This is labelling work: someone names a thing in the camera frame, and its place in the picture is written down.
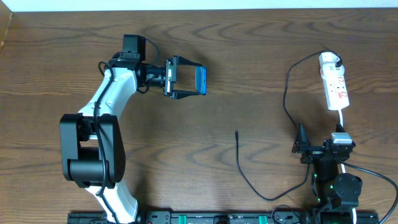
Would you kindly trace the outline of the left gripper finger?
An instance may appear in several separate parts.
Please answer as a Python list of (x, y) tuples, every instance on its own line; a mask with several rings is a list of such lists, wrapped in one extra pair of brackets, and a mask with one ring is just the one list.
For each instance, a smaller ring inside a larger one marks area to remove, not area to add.
[(172, 92), (171, 98), (174, 100), (179, 100), (182, 98), (186, 98), (188, 96), (195, 96), (195, 95), (200, 95), (199, 92), (197, 91), (188, 91), (188, 90), (174, 90)]
[(174, 65), (175, 66), (194, 66), (194, 67), (202, 67), (201, 63), (192, 62), (182, 56), (174, 55)]

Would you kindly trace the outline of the blue Galaxy smartphone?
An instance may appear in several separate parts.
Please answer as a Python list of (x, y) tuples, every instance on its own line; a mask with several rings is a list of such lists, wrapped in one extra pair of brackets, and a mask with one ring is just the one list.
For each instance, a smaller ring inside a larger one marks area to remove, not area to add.
[(206, 67), (195, 67), (195, 90), (206, 95)]

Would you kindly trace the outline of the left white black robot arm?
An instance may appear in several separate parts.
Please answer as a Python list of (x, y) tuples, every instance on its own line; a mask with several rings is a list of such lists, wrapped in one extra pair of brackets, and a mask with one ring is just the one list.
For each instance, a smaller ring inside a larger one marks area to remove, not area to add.
[(124, 108), (133, 94), (145, 94), (152, 86), (174, 100), (206, 94), (204, 65), (179, 55), (166, 58), (162, 66), (147, 63), (148, 41), (124, 35), (122, 51), (98, 63), (103, 81), (92, 99), (60, 119), (64, 178), (94, 195), (104, 209), (96, 217), (70, 217), (72, 223), (146, 223), (123, 179), (126, 154), (119, 119)]

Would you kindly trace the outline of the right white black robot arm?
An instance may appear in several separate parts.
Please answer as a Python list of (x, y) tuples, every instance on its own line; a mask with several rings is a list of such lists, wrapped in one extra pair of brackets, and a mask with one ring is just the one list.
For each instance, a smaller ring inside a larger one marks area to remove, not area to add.
[(318, 198), (318, 205), (305, 213), (302, 223), (354, 223), (353, 209), (359, 205), (363, 181), (340, 172), (339, 167), (355, 146), (340, 124), (321, 146), (311, 145), (303, 124), (298, 124), (292, 152), (301, 154), (302, 164), (313, 166), (312, 189)]

